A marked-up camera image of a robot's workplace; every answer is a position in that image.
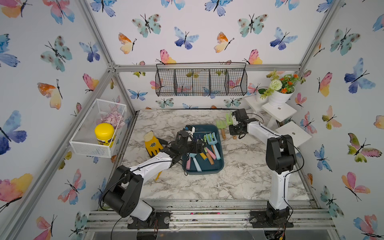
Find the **green rake wooden handle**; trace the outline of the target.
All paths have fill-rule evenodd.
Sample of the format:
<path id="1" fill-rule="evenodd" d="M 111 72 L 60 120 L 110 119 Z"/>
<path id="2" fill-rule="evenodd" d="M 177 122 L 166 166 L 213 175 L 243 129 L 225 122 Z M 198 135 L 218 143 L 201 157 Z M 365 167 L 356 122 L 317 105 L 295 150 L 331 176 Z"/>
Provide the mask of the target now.
<path id="1" fill-rule="evenodd" d="M 227 123 L 224 120 L 216 120 L 217 128 L 221 131 L 221 135 L 223 140 L 227 139 L 226 136 L 226 131 L 225 129 L 227 128 Z"/>
<path id="2" fill-rule="evenodd" d="M 205 152 L 209 159 L 210 164 L 213 166 L 215 164 L 214 160 L 216 159 L 216 155 L 210 150 L 206 137 L 202 137 L 199 135 L 199 139 L 205 143 Z"/>

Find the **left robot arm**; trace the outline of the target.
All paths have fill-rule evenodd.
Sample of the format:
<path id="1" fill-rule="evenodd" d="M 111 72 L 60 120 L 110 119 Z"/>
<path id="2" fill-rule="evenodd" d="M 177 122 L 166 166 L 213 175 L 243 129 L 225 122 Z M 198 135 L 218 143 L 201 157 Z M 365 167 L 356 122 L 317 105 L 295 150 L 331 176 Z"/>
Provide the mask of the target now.
<path id="1" fill-rule="evenodd" d="M 120 166 L 107 183 L 100 203 L 106 204 L 122 218 L 131 217 L 131 228 L 148 229 L 158 224 L 155 209 L 141 200 L 143 185 L 158 173 L 179 163 L 184 156 L 200 154 L 206 143 L 179 136 L 152 158 L 134 167 Z"/>

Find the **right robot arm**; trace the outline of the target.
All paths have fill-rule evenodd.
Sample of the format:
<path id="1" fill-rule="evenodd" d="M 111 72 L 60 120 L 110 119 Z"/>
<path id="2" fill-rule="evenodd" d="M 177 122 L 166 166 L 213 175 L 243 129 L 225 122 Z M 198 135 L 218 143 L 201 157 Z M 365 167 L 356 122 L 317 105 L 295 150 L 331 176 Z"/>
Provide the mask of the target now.
<path id="1" fill-rule="evenodd" d="M 249 118 L 245 109 L 238 109 L 231 113 L 230 119 L 234 121 L 229 126 L 232 136 L 239 138 L 250 134 L 266 144 L 266 163 L 272 171 L 272 185 L 270 199 L 267 202 L 267 209 L 254 217 L 255 228 L 265 225 L 271 227 L 292 228 L 293 223 L 289 222 L 293 209 L 288 204 L 290 174 L 294 172 L 297 163 L 296 148 L 293 138 L 290 135 L 278 135 L 261 124 L 255 118 Z"/>

